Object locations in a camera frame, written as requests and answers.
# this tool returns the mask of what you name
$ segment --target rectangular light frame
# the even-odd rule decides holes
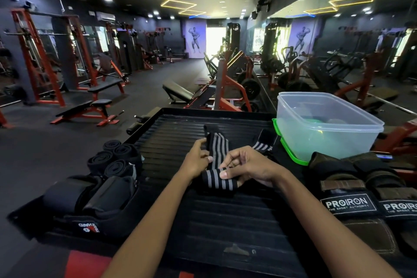
[[[329,1],[329,3],[330,3],[333,7],[344,7],[344,6],[359,5],[359,4],[361,4],[361,3],[370,3],[370,2],[373,2],[374,0],[359,1],[359,2],[348,2],[348,3],[341,4],[341,5],[337,5],[337,4],[335,4],[335,1],[345,1],[345,0],[330,0],[330,1]]]
[[[324,7],[318,9],[304,10],[307,15],[316,15],[320,13],[329,13],[329,12],[338,12],[339,10],[336,7]]]
[[[180,11],[178,13],[186,15],[186,16],[196,16],[197,17],[197,16],[200,16],[200,15],[206,13],[206,12],[186,9],[186,10]]]
[[[187,4],[187,5],[191,5],[190,7],[188,7],[188,8],[180,8],[180,7],[171,7],[171,6],[167,6],[166,4],[168,3],[168,2],[170,2],[170,1],[172,1],[172,2],[178,2],[178,3],[184,3],[184,4]],[[186,1],[180,1],[180,0],[167,0],[167,1],[164,1],[162,4],[161,4],[161,7],[165,7],[165,8],[172,8],[172,9],[179,9],[179,10],[188,10],[188,9],[191,9],[192,7],[195,7],[197,4],[196,3],[191,3],[191,2],[186,2]]]

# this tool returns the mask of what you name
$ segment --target green lid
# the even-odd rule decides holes
[[[279,131],[278,124],[276,122],[276,119],[272,119],[272,122],[274,123],[275,132],[281,137],[281,144],[284,146],[284,149],[288,153],[289,157],[294,161],[294,163],[298,165],[308,166],[309,162],[305,162],[304,160],[300,160],[295,157],[294,153],[290,150],[288,147],[288,144],[285,142],[284,138],[281,135],[281,132]]]

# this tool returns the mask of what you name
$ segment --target adjustable bench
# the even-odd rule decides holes
[[[103,90],[105,90],[107,88],[110,88],[110,87],[113,87],[115,85],[118,85],[118,87],[120,89],[120,92],[124,94],[125,91],[123,90],[122,82],[123,82],[123,80],[120,79],[120,78],[112,79],[110,81],[103,82],[98,86],[91,87],[87,91],[91,92],[93,94],[93,100],[94,101],[98,100],[98,93],[100,91],[103,91]]]
[[[190,93],[188,90],[184,89],[180,85],[174,83],[172,80],[165,81],[162,84],[162,88],[171,98],[172,104],[189,104],[193,99],[192,93]]]
[[[68,121],[72,118],[103,119],[100,123],[97,124],[98,127],[106,125],[107,123],[116,124],[119,122],[119,120],[114,120],[116,116],[109,116],[107,114],[106,107],[108,107],[111,103],[112,101],[110,99],[100,99],[96,101],[90,100],[84,102],[83,104],[57,114],[56,116],[59,118],[52,121],[51,124],[58,124],[63,121]],[[89,112],[97,112],[99,115],[86,114]]]

